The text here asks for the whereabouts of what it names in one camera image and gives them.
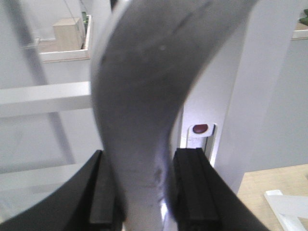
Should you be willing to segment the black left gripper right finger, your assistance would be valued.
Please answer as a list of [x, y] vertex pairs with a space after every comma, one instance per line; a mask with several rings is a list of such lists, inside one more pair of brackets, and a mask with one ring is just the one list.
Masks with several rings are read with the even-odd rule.
[[213, 169], [201, 148], [177, 149], [173, 165], [178, 230], [267, 230]]

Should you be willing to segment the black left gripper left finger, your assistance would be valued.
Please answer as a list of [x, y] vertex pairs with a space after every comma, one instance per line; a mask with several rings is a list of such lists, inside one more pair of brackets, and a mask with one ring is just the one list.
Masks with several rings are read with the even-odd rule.
[[1, 224], [2, 231], [120, 231], [123, 213], [105, 153], [97, 150], [65, 184], [25, 212]]

